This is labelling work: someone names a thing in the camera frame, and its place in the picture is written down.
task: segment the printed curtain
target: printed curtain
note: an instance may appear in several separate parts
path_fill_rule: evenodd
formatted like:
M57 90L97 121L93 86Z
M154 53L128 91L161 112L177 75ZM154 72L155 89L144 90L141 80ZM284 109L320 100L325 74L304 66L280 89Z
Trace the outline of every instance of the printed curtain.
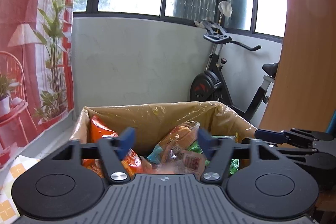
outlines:
M74 108L73 0L0 0L0 167Z

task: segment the potted plant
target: potted plant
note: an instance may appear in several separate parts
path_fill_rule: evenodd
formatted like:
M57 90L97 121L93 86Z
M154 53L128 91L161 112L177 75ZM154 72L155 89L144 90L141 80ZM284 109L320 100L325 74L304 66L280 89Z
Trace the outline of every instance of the potted plant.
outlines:
M7 75L0 76L0 117L10 112L9 96L20 83Z
M62 63L62 52L66 52L62 46L62 38L67 35L63 33L63 17L67 6L65 0L51 0L51 3L52 10L49 15L44 10L38 9L46 21L42 24L46 36L37 30L34 31L47 53L45 67L49 90L44 90L40 94L42 106L35 110L35 116L41 118L38 124L43 129L62 119L67 112L64 71L59 67Z

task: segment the orange and white checkered cloth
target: orange and white checkered cloth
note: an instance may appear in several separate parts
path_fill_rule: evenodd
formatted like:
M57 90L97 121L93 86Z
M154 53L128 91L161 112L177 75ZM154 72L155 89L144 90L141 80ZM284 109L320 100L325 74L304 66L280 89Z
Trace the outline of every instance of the orange and white checkered cloth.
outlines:
M40 160L18 156L13 161L6 179L0 188L0 224L13 223L20 215L12 200L11 190L16 178Z

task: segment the green plastic wrapper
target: green plastic wrapper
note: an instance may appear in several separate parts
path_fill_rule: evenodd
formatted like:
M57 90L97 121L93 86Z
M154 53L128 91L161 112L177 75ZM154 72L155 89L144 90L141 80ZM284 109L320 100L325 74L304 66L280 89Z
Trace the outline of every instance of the green plastic wrapper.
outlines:
M224 139L224 138L231 138L234 141L236 141L236 137L235 136L212 136L213 138L218 138L218 139ZM189 146L188 151L192 151L192 152L196 152L199 154L203 154L202 149L200 148L200 146L198 145L198 142L195 141L191 146ZM205 166L208 166L210 163L209 160L205 161ZM230 174L234 174L235 172L238 171L239 168L239 160L231 160L231 165L230 165L230 169L229 172Z

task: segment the gray ribbed plate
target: gray ribbed plate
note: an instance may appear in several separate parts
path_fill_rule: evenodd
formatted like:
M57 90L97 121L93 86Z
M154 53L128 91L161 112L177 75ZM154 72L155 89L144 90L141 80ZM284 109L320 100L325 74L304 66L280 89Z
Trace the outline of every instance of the gray ribbed plate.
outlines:
M23 216L15 222L23 223L46 221ZM194 175L136 175L127 184L110 186L101 201L86 213L53 223L266 224L270 221L242 213L231 205L220 187L202 184ZM313 222L304 216L279 223Z

